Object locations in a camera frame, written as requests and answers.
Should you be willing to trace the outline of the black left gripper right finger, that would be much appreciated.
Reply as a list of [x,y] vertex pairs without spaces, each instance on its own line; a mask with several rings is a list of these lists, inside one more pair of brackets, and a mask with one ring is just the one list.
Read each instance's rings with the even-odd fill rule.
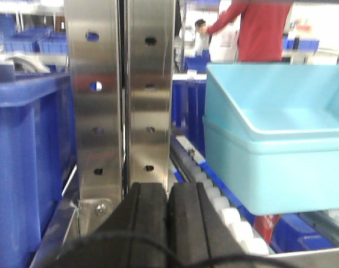
[[186,267],[265,267],[244,250],[214,210],[202,183],[176,183],[168,200],[168,246]]

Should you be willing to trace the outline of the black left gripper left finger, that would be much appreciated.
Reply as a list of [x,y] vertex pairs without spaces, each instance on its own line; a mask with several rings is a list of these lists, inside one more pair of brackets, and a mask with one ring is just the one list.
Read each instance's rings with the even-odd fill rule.
[[58,267],[165,267],[164,253],[135,238],[95,240],[106,232],[135,232],[166,244],[166,194],[161,184],[134,183],[113,213],[81,245],[63,254]]

